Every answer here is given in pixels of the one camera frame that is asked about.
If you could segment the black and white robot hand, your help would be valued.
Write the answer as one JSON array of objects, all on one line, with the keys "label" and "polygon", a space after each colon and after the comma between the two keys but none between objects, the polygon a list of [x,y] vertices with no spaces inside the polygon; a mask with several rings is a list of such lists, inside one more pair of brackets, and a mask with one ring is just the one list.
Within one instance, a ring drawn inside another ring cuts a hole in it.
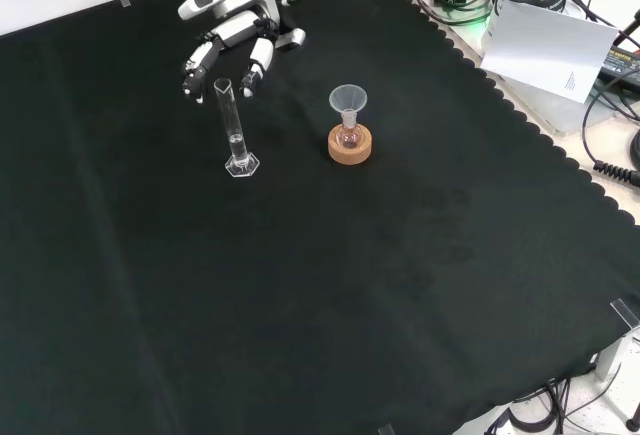
[{"label": "black and white robot hand", "polygon": [[255,42],[248,68],[240,87],[241,94],[252,97],[270,68],[274,53],[302,46],[306,32],[289,23],[280,10],[286,1],[276,0],[186,0],[178,9],[183,20],[206,12],[212,13],[218,25],[204,32],[202,43],[183,66],[185,95],[201,103],[208,74],[221,53],[244,42]]}]

